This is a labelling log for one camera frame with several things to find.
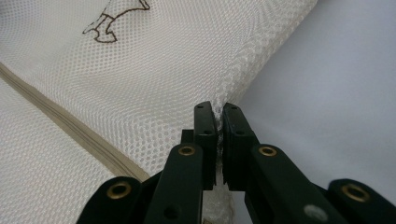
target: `drawing on fabric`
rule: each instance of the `drawing on fabric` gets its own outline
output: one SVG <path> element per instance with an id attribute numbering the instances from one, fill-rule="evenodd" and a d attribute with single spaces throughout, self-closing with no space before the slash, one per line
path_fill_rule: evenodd
<path id="1" fill-rule="evenodd" d="M 116 35 L 111 31 L 111 24 L 125 13 L 136 10 L 149 10 L 145 0 L 111 0 L 99 19 L 91 23 L 82 33 L 94 31 L 94 38 L 99 43 L 113 43 L 117 41 Z"/>

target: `white background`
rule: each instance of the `white background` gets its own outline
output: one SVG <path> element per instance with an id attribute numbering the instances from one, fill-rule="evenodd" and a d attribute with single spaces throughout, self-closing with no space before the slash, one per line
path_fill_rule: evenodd
<path id="1" fill-rule="evenodd" d="M 319 0 L 239 105 L 312 182 L 355 179 L 396 204 L 396 1 Z"/>

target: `white fabric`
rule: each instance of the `white fabric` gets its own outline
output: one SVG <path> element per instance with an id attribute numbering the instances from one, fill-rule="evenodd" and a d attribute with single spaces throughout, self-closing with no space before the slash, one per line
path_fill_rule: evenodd
<path id="1" fill-rule="evenodd" d="M 73 223 L 113 177 L 0 78 L 0 223 Z"/>
<path id="2" fill-rule="evenodd" d="M 219 119 L 315 3 L 2 1 L 0 62 L 154 175 L 193 106 Z"/>

